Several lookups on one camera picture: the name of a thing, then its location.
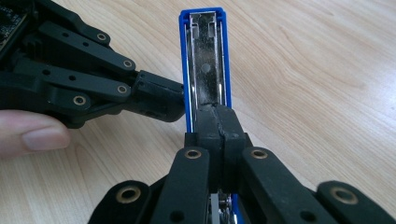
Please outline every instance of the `wood grain surface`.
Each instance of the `wood grain surface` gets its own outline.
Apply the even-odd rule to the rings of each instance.
[[[396,217],[395,1],[56,0],[137,69],[182,82],[178,15],[228,15],[233,109],[255,146],[307,187],[347,182]],[[183,147],[184,117],[130,112],[71,130],[70,147],[0,161],[0,223],[86,223],[117,183],[152,184]]]

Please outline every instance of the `circuit board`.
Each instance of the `circuit board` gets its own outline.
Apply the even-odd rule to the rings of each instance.
[[[9,7],[0,6],[0,51],[18,30],[26,15],[26,13],[18,13]]]

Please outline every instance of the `wooden table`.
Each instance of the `wooden table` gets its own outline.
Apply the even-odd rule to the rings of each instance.
[[[307,187],[362,190],[396,217],[396,4],[389,1],[56,0],[137,69],[182,82],[182,9],[228,13],[233,108],[255,146]],[[1,223],[86,223],[106,192],[167,174],[184,118],[130,112],[71,130],[70,147],[0,161]]]

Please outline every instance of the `human thumb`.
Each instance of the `human thumb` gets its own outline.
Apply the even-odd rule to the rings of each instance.
[[[0,158],[67,147],[70,133],[52,117],[19,110],[0,110]]]

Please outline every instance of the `fingernail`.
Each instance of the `fingernail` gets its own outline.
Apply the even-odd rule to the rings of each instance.
[[[22,135],[25,145],[31,150],[50,150],[67,147],[62,131],[57,128],[34,130]]]

